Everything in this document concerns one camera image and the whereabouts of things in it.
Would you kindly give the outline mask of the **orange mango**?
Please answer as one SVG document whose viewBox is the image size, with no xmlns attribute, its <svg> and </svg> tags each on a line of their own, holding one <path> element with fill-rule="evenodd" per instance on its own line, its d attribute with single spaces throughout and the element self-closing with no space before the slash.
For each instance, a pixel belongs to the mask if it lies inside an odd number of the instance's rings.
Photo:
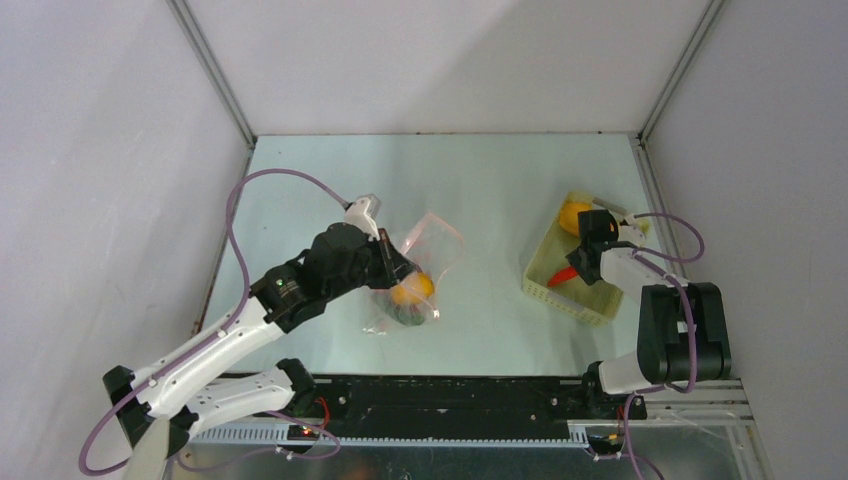
<svg viewBox="0 0 848 480">
<path fill-rule="evenodd" d="M 419 305 L 435 293 L 435 283 L 429 275 L 416 272 L 389 290 L 389 298 L 397 305 Z"/>
</svg>

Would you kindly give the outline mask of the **orange carrot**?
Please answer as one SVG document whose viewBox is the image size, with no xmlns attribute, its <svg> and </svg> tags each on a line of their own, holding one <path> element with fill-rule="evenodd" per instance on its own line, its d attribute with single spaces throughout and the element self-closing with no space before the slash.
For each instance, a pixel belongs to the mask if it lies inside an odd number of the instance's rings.
<svg viewBox="0 0 848 480">
<path fill-rule="evenodd" d="M 579 273 L 577 269 L 573 266 L 566 267 L 555 274 L 553 274 L 547 281 L 548 288 L 554 288 L 560 284 L 568 282 L 574 278 L 577 278 Z"/>
</svg>

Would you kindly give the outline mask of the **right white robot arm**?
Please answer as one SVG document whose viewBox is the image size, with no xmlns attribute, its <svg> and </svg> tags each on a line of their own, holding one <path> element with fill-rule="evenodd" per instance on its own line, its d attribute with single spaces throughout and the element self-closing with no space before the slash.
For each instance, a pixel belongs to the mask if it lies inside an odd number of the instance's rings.
<svg viewBox="0 0 848 480">
<path fill-rule="evenodd" d="M 604 209 L 577 213 L 579 243 L 567 256 L 584 283 L 610 284 L 639 308 L 634 350 L 599 361 L 589 370 L 597 381 L 583 388 L 581 402 L 596 418 L 616 411 L 623 394 L 662 388 L 688 393 L 701 381 L 731 375 L 721 290 L 660 266 L 660 260 L 671 257 L 645 246 L 639 218 L 617 219 Z"/>
</svg>

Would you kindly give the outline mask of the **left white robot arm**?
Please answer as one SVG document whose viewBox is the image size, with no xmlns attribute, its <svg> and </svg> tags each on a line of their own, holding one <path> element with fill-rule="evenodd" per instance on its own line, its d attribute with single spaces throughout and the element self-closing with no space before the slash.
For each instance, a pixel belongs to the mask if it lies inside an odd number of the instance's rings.
<svg viewBox="0 0 848 480">
<path fill-rule="evenodd" d="M 297 359 L 233 383 L 216 380 L 248 354 L 322 315 L 331 301 L 361 287 L 390 289 L 419 270 L 384 229 L 371 236 L 347 223 L 331 225 L 310 248 L 250 285 L 246 298 L 205 336 L 143 369 L 116 366 L 104 375 L 127 440 L 136 446 L 163 418 L 172 456 L 199 433 L 235 419 L 266 411 L 308 414 L 316 383 Z"/>
</svg>

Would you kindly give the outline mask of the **clear zip top bag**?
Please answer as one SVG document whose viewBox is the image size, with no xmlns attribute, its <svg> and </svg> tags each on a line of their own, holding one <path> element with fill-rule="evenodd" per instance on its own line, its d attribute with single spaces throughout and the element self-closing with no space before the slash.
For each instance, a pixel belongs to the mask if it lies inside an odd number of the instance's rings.
<svg viewBox="0 0 848 480">
<path fill-rule="evenodd" d="M 462 258 L 464 238 L 441 217 L 428 213 L 406 234 L 398 250 L 417 269 L 396 286 L 368 292 L 369 316 L 363 326 L 367 334 L 386 335 L 436 322 L 440 283 Z"/>
</svg>

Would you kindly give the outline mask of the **yellow bell pepper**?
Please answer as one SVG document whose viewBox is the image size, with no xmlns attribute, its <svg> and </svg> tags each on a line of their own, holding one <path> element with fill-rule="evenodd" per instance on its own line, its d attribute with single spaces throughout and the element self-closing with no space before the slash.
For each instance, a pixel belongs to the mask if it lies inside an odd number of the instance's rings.
<svg viewBox="0 0 848 480">
<path fill-rule="evenodd" d="M 566 201 L 559 210 L 558 224 L 566 233 L 578 237 L 580 235 L 579 215 L 591 209 L 591 204 Z"/>
</svg>

